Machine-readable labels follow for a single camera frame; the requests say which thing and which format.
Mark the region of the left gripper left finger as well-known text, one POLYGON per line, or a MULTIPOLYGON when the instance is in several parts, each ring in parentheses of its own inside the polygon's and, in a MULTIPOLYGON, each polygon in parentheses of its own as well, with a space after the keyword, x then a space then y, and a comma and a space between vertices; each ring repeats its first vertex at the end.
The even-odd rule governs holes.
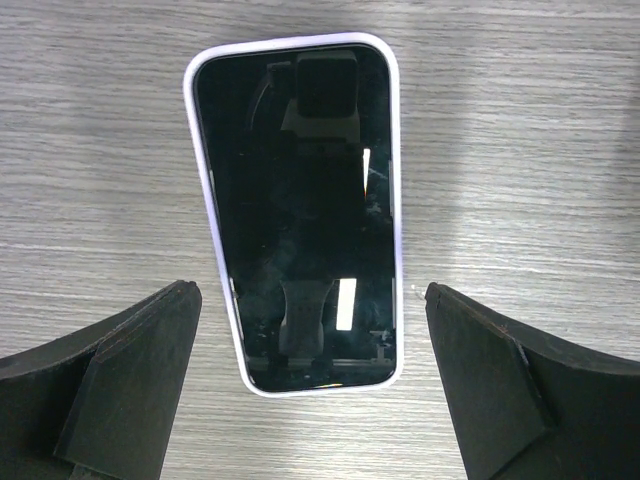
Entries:
POLYGON ((201 306, 196 283, 175 281, 2 358, 2 478, 159 478, 201 306))

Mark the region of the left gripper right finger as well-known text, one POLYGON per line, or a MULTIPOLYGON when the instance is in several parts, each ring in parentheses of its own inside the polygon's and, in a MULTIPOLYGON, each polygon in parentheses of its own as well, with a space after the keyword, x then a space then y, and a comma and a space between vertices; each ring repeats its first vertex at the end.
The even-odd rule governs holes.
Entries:
POLYGON ((636 479, 639 364, 439 283, 426 317, 470 479, 636 479))

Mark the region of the phone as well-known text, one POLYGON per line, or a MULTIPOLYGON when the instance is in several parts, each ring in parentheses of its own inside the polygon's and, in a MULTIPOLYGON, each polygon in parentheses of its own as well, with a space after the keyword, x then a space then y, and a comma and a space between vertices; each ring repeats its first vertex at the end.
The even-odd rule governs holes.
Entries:
POLYGON ((400 74, 344 32, 212 47, 182 81, 240 377, 264 397, 404 361, 400 74))

